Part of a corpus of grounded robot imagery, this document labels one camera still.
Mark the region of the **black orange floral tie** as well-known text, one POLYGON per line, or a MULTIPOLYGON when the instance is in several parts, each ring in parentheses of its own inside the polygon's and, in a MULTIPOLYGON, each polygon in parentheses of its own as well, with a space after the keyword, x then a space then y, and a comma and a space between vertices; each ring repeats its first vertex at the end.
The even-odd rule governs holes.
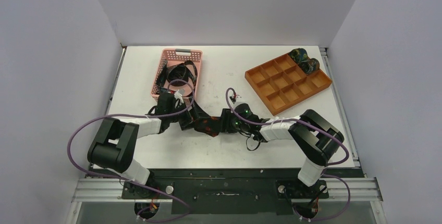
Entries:
POLYGON ((203 109, 194 106, 190 111, 193 128, 197 132, 205 133, 209 136, 216 137, 222 130, 221 116, 211 116, 203 109))

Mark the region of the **orange divided tray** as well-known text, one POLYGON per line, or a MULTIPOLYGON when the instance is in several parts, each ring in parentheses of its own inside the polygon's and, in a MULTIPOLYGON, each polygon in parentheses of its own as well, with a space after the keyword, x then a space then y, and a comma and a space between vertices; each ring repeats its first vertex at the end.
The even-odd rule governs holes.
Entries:
POLYGON ((286 53, 245 72, 244 77, 269 112, 276 116, 327 89, 329 76, 316 66, 311 74, 286 53))

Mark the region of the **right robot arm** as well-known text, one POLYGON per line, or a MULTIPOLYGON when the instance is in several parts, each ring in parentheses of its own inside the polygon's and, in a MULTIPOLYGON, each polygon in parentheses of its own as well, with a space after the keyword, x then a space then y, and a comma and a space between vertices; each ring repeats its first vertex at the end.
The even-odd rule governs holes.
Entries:
POLYGON ((315 191, 315 183, 345 140, 335 126, 312 109, 291 119, 264 119, 255 115, 247 103, 241 103, 235 110, 224 109, 220 124, 220 132, 240 133, 258 143, 296 142, 305 155, 294 186, 300 197, 315 191))

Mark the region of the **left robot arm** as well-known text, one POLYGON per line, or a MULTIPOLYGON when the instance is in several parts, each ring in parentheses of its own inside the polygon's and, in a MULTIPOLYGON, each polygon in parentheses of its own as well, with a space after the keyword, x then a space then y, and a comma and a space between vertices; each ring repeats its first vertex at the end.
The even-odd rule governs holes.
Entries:
POLYGON ((151 197, 156 185, 153 174, 133 158, 136 142, 148 135, 161 134, 171 123, 187 119, 185 111, 177 114, 187 107, 183 92, 181 89, 162 93, 157 105, 143 118, 103 119, 88 150, 88 161, 136 182, 136 193, 142 198, 151 197))

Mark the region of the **dark tie in basket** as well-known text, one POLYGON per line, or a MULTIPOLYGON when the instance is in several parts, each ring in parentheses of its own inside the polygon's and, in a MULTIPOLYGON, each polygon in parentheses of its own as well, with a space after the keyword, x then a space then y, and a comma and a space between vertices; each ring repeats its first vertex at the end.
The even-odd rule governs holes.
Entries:
POLYGON ((196 86, 197 78, 197 67, 191 60, 186 60, 183 63, 172 66, 168 66, 166 63, 160 69, 160 73, 156 78, 155 85, 162 88, 166 82, 171 84, 172 80, 184 80, 188 82, 190 79, 192 84, 196 86))

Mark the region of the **pink plastic basket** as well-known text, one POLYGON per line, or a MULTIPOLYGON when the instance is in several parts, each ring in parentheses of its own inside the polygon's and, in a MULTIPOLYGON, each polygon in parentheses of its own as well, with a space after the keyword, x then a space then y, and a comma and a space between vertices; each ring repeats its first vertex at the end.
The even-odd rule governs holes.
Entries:
POLYGON ((157 72, 155 75, 155 79, 154 79, 154 83, 151 89, 151 96, 154 99, 158 99, 159 94, 162 92, 165 92, 166 90, 171 90, 171 91, 177 91, 179 89, 184 89, 185 93, 184 93, 184 97, 187 98, 188 96, 191 95, 192 90, 194 90, 195 92, 197 91, 197 87, 199 85, 199 75, 201 72, 201 67, 202 67, 202 59, 203 59, 203 52, 201 50, 194 50, 194 49, 164 49, 162 51, 161 54, 161 58, 158 64, 158 68, 157 68, 157 72), (157 87, 155 85, 155 81, 156 78, 158 77, 159 73, 160 73, 160 69, 162 68, 162 66, 164 64, 167 63, 168 66, 172 66, 172 65, 176 65, 179 63, 183 63, 186 60, 191 60, 194 62, 194 64, 197 67, 197 71, 198 71, 198 78, 197 78, 197 83, 196 86, 194 86, 192 84, 192 81, 189 79, 188 82, 184 81, 184 80, 172 80, 171 84, 169 84, 168 82, 165 83, 165 85, 160 88, 157 87))

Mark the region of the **rolled dark floral tie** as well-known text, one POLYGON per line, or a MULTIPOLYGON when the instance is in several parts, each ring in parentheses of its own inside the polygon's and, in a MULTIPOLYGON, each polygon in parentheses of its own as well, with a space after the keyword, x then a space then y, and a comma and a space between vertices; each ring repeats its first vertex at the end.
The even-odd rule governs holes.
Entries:
POLYGON ((320 69, 320 63, 316 58, 301 61, 298 66, 308 76, 320 69))

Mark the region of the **rolled blue green tie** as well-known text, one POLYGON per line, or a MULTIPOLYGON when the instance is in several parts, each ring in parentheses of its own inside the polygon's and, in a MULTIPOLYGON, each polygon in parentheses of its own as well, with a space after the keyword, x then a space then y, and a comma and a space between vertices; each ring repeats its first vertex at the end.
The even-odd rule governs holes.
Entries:
POLYGON ((304 48, 295 48, 291 50, 288 55, 296 64, 308 59, 308 53, 304 48))

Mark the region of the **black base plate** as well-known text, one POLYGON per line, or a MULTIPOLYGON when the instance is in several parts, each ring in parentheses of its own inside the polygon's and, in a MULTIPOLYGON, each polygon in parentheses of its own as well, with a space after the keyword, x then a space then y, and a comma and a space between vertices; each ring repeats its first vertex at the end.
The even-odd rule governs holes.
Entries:
POLYGON ((302 206, 327 199, 324 180, 306 186, 295 169, 155 169, 149 186, 171 194, 189 206, 172 201, 172 214, 258 214, 290 215, 293 200, 302 206))

